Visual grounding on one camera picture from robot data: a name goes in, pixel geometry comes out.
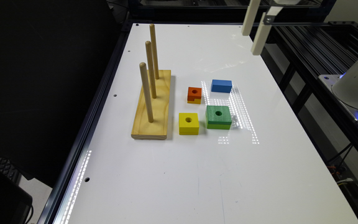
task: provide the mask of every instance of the green block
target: green block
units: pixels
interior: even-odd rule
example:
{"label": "green block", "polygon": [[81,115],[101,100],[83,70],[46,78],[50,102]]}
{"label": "green block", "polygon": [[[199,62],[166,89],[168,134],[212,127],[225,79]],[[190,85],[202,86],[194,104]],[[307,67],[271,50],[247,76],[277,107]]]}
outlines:
{"label": "green block", "polygon": [[231,125],[231,115],[228,106],[207,106],[206,107],[207,124]]}
{"label": "green block", "polygon": [[226,124],[207,124],[206,128],[228,130],[228,129],[230,129],[230,126],[231,125],[226,125]]}

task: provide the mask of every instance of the wooden dowel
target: wooden dowel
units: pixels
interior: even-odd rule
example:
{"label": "wooden dowel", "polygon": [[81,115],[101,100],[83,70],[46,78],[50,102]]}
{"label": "wooden dowel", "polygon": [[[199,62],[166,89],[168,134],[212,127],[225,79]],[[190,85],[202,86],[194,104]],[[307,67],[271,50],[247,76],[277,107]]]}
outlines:
{"label": "wooden dowel", "polygon": [[155,40],[155,27],[154,27],[154,24],[150,24],[150,36],[151,36],[151,39],[152,39],[154,76],[155,76],[155,79],[159,79],[160,75],[158,74],[157,42]]}
{"label": "wooden dowel", "polygon": [[144,93],[144,101],[146,103],[147,117],[149,119],[149,122],[152,123],[154,119],[153,119],[152,99],[150,98],[149,78],[147,77],[146,63],[144,62],[140,63],[139,67],[140,67],[140,75],[142,76],[143,93]]}
{"label": "wooden dowel", "polygon": [[152,92],[152,98],[156,99],[157,93],[155,91],[152,43],[150,41],[146,41],[146,54],[147,54],[147,66],[149,67],[150,89]]}

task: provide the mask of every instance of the orange square block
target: orange square block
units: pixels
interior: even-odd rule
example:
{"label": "orange square block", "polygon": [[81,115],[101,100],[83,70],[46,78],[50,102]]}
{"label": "orange square block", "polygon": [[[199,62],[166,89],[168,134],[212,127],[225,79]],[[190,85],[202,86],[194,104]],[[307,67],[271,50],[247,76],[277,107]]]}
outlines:
{"label": "orange square block", "polygon": [[195,99],[201,100],[202,89],[196,87],[189,87],[187,93],[187,101],[194,101]]}

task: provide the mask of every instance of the blue rectangular block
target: blue rectangular block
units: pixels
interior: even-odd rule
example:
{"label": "blue rectangular block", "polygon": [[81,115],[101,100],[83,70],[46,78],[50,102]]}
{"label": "blue rectangular block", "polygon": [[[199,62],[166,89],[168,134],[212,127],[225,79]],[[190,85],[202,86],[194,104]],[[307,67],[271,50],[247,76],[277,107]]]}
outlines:
{"label": "blue rectangular block", "polygon": [[212,80],[211,91],[230,93],[232,84],[230,80]]}

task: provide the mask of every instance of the colored block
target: colored block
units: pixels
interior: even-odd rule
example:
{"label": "colored block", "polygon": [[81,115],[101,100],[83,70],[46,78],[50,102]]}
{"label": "colored block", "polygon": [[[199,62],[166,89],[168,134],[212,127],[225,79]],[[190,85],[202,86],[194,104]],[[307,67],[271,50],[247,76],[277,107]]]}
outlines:
{"label": "colored block", "polygon": [[231,125],[225,125],[225,124],[207,124],[206,128],[208,129],[224,129],[228,130],[230,129]]}
{"label": "colored block", "polygon": [[194,101],[187,101],[187,103],[201,104],[201,99],[194,99]]}
{"label": "colored block", "polygon": [[231,125],[231,115],[228,106],[207,106],[207,124]]}
{"label": "colored block", "polygon": [[198,134],[197,113],[179,113],[179,134]]}
{"label": "colored block", "polygon": [[179,133],[180,135],[198,135],[198,131],[197,132],[192,132],[192,133]]}
{"label": "colored block", "polygon": [[230,93],[232,83],[230,80],[212,80],[211,91],[219,93]]}
{"label": "colored block", "polygon": [[187,92],[187,101],[194,101],[194,99],[201,99],[202,89],[196,87],[189,87]]}

